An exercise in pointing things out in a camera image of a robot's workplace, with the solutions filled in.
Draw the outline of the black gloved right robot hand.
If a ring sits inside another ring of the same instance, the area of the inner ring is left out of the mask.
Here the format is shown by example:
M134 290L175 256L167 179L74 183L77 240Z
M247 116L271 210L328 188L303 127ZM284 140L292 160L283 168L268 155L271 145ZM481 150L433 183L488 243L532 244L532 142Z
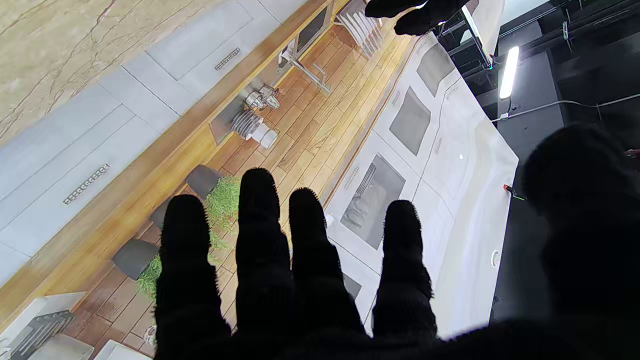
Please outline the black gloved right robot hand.
M551 315L439 339L413 204L387 207L381 279L366 333L329 242L323 207L289 199L292 243L272 174L247 171L238 197L237 330L221 313L210 228L191 194L167 205L159 256L156 360L592 360L639 357L639 173L607 133L576 124L525 163L526 199L548 222L542 265Z

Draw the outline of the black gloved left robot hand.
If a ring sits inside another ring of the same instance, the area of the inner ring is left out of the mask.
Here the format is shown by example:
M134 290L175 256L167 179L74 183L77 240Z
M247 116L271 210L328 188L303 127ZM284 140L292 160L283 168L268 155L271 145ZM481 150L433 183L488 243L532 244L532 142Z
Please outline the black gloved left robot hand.
M365 7L368 18L395 18L396 35L421 36L448 21L468 3L467 0L370 0Z

